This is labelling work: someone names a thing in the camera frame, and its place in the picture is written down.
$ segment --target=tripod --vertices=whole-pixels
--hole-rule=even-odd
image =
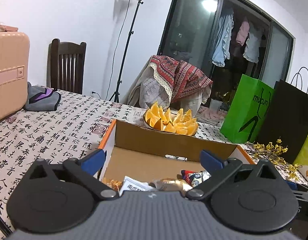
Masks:
[[[119,76],[118,76],[118,80],[117,80],[116,90],[115,90],[115,92],[113,93],[113,95],[110,98],[110,101],[112,100],[112,98],[114,98],[114,102],[115,103],[119,103],[118,95],[120,95],[120,93],[118,93],[118,89],[119,89],[119,85],[122,83],[121,77],[122,77],[124,61],[125,61],[125,57],[126,57],[126,53],[127,53],[127,48],[128,48],[128,44],[130,43],[131,35],[134,34],[134,31],[132,31],[132,30],[133,30],[133,26],[134,26],[134,22],[135,22],[135,18],[136,18],[136,14],[137,14],[138,8],[139,8],[140,4],[143,4],[143,3],[144,2],[142,2],[141,0],[139,0],[138,3],[137,3],[137,7],[136,7],[136,10],[135,10],[135,14],[134,14],[134,18],[133,18],[133,21],[132,21],[131,29],[130,29],[130,32],[128,34],[128,38],[127,38],[127,42],[126,42],[126,46],[125,46],[125,51],[124,51],[123,60],[122,60],[122,64],[121,64],[121,70],[119,71]]]

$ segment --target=mucun logo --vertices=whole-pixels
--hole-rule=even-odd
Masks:
[[[252,137],[252,134],[253,134],[253,132],[254,132],[254,129],[255,129],[255,127],[256,127],[256,125],[257,125],[259,119],[262,119],[262,117],[260,117],[260,114],[259,114],[261,105],[267,106],[267,103],[271,101],[271,92],[269,92],[269,100],[265,100],[265,99],[262,97],[262,96],[263,96],[263,92],[264,92],[264,88],[262,88],[261,96],[254,95],[254,97],[253,97],[253,101],[254,101],[254,102],[257,102],[257,103],[259,104],[259,107],[258,107],[258,109],[257,109],[257,111],[256,111],[256,114],[257,114],[257,115],[254,116],[254,117],[252,117],[249,121],[247,121],[247,122],[239,129],[239,132],[242,132],[242,131],[243,131],[245,128],[247,128],[251,123],[254,123],[254,124],[253,124],[253,127],[252,127],[252,129],[251,129],[251,131],[250,131],[250,134],[249,134],[249,136],[248,136],[247,141],[250,141],[250,139],[251,139],[251,137]]]
[[[259,97],[259,96],[257,96],[257,95],[254,95],[253,101],[254,101],[254,102],[257,102],[257,103],[259,103],[259,104],[262,104],[262,105],[264,105],[264,106],[267,106],[267,103],[268,103],[267,100],[265,100],[264,98],[262,98],[262,95],[261,95],[261,97]]]

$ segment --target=bag handle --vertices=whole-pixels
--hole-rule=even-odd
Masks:
[[[300,78],[301,78],[301,91],[302,91],[302,87],[303,87],[303,80],[302,80],[302,76],[301,76],[301,74],[298,72],[298,73],[296,73],[295,75],[294,75],[294,77],[292,78],[292,81],[291,81],[291,85],[292,85],[292,82],[293,82],[293,79],[295,78],[295,76],[297,76],[296,77],[296,84],[295,84],[295,87],[297,88],[298,87],[298,77],[300,76]]]
[[[298,72],[298,74],[300,73],[300,71],[301,71],[301,69],[302,68],[305,68],[306,70],[307,70],[307,72],[308,72],[308,69],[306,68],[306,67],[301,67],[300,69],[299,69],[299,72]]]

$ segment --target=patterned fabric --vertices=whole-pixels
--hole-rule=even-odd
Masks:
[[[7,200],[35,159],[44,158],[56,164],[71,157],[86,156],[97,149],[113,119],[145,126],[142,116],[146,109],[58,92],[62,99],[57,111],[20,110],[0,122],[0,216],[9,227]],[[195,137],[230,143],[219,127],[204,123],[199,123]],[[299,183],[307,184],[300,173],[297,176]]]
[[[183,60],[179,62],[167,56],[154,55],[150,63],[155,64],[158,75],[172,91],[171,102],[192,95],[213,83],[201,70]]]

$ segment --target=black shopping bag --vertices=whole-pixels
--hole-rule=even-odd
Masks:
[[[293,163],[307,135],[308,93],[283,80],[276,82],[273,98],[256,141],[266,145],[280,138],[283,145],[288,147],[288,151],[281,157]]]

